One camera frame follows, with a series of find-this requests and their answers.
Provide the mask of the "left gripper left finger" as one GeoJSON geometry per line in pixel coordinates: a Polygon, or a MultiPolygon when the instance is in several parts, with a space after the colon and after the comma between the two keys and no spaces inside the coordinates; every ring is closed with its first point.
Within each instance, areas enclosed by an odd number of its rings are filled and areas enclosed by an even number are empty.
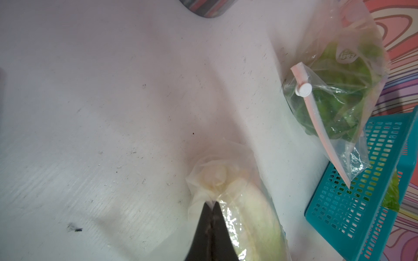
{"type": "Polygon", "coordinates": [[[212,209],[205,203],[185,261],[212,260],[212,209]]]}

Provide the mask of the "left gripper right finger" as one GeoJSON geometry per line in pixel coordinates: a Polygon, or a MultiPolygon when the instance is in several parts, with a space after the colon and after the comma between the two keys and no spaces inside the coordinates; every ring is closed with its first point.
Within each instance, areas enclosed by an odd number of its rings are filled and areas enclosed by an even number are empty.
{"type": "Polygon", "coordinates": [[[211,232],[211,260],[239,261],[231,242],[219,202],[215,202],[212,210],[211,232]]]}

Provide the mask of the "chinese cabbage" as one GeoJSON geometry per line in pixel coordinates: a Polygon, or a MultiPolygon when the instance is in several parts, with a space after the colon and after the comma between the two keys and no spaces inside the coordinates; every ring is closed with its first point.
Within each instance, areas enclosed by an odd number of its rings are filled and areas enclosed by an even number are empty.
{"type": "Polygon", "coordinates": [[[240,261],[287,261],[282,226],[251,173],[233,165],[209,165],[199,173],[197,195],[219,202],[240,261]]]}
{"type": "Polygon", "coordinates": [[[399,212],[399,177],[396,169],[383,199],[382,207],[399,212]]]}

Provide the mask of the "clear zip-top bag blue seal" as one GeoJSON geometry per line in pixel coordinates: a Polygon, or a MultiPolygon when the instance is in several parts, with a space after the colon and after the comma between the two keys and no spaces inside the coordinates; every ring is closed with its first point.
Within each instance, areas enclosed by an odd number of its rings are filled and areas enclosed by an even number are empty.
{"type": "Polygon", "coordinates": [[[286,234],[259,175],[253,151],[221,140],[186,178],[187,223],[148,261],[289,261],[286,234]]]}

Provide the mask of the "small green cabbage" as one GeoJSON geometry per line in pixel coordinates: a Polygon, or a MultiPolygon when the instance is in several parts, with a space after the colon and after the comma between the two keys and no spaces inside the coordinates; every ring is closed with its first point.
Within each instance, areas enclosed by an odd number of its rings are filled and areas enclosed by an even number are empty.
{"type": "Polygon", "coordinates": [[[361,43],[355,51],[337,47],[331,42],[307,72],[328,137],[355,143],[382,90],[387,60],[373,43],[361,43]]]}

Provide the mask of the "small clear bag pink seal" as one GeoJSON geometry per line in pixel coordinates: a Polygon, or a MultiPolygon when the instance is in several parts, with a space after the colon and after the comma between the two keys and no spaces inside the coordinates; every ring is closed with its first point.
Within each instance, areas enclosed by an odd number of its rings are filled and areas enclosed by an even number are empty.
{"type": "Polygon", "coordinates": [[[321,1],[283,84],[305,133],[350,185],[369,167],[365,125],[389,74],[381,33],[363,1],[321,1]]]}

